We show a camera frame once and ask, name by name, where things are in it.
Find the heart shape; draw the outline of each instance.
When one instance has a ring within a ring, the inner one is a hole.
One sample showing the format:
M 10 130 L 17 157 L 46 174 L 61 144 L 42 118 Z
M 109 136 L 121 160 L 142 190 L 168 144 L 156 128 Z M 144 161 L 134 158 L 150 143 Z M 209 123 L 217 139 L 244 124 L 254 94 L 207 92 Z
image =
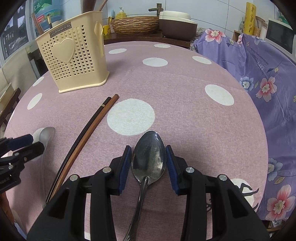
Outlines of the heart shape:
M 52 46 L 52 55 L 58 60 L 69 63 L 75 51 L 75 44 L 72 39 L 64 39 L 61 43 Z

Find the yellow roll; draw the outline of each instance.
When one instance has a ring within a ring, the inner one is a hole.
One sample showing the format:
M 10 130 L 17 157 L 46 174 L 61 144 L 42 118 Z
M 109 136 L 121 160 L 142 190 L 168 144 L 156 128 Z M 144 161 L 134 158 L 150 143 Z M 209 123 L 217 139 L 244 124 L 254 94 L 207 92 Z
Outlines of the yellow roll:
M 246 18 L 244 20 L 243 33 L 253 35 L 256 20 L 256 6 L 253 3 L 247 2 Z

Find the spoon handle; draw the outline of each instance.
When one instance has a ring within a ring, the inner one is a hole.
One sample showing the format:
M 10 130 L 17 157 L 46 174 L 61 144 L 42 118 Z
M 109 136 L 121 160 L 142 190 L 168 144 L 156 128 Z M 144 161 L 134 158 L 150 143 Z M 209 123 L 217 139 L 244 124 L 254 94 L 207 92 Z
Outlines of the spoon handle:
M 141 182 L 141 189 L 140 189 L 136 210 L 135 210 L 135 213 L 133 214 L 133 219 L 131 221 L 128 232 L 126 233 L 123 241 L 136 241 L 137 228 L 138 228 L 138 223 L 140 219 L 141 209 L 143 206 L 144 196 L 148 187 L 148 180 L 149 180 L 149 177 L 144 177 L 143 181 Z

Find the pink flower print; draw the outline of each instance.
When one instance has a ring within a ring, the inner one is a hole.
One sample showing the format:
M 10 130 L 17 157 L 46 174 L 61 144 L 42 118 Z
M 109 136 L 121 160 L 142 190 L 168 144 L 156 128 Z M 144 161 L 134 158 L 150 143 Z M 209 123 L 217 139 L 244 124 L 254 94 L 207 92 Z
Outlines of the pink flower print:
M 214 40 L 216 40 L 216 42 L 218 44 L 220 44 L 222 42 L 222 38 L 221 37 L 226 37 L 226 35 L 220 31 L 217 30 L 210 30 L 209 28 L 205 30 L 207 36 L 205 37 L 205 40 L 207 42 L 212 42 Z
M 263 96 L 263 99 L 268 102 L 271 100 L 271 94 L 276 93 L 277 86 L 274 84 L 275 82 L 275 77 L 270 77 L 269 80 L 267 81 L 266 78 L 263 78 L 261 80 L 260 84 L 260 90 L 256 94 L 257 98 L 261 98 Z
M 238 43 L 239 45 L 242 44 L 242 35 L 239 36 L 239 39 L 237 40 L 237 43 Z
M 268 199 L 267 211 L 269 214 L 265 217 L 266 220 L 281 220 L 286 217 L 287 212 L 292 210 L 295 203 L 295 196 L 289 197 L 290 193 L 291 186 L 287 184 L 281 187 L 276 198 Z

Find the microwave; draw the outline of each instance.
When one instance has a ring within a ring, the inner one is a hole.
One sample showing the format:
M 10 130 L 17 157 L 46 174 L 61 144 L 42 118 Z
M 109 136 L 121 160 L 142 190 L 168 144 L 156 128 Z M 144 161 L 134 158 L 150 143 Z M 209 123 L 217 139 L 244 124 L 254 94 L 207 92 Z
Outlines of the microwave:
M 296 62 L 296 35 L 288 24 L 269 19 L 265 41 Z

